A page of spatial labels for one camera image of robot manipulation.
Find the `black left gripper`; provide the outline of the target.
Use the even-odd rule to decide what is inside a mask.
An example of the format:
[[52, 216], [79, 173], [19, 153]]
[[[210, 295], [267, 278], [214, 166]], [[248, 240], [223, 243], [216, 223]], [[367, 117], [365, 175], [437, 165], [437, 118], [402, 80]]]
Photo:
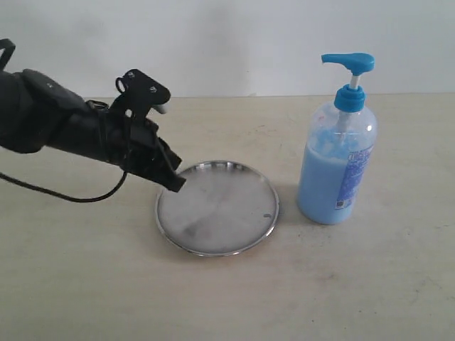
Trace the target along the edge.
[[176, 173], [182, 159], [157, 136], [158, 125], [146, 119], [108, 117], [103, 149], [106, 161], [177, 193], [186, 179]]

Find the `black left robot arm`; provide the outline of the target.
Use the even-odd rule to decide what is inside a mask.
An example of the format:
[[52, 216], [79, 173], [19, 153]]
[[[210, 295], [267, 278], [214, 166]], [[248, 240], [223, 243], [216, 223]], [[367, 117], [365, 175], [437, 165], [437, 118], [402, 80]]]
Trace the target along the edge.
[[117, 78], [112, 104], [85, 101], [41, 72], [1, 72], [1, 146], [16, 153], [58, 149], [120, 167], [178, 192], [182, 160], [147, 119], [163, 112], [170, 91], [138, 69]]

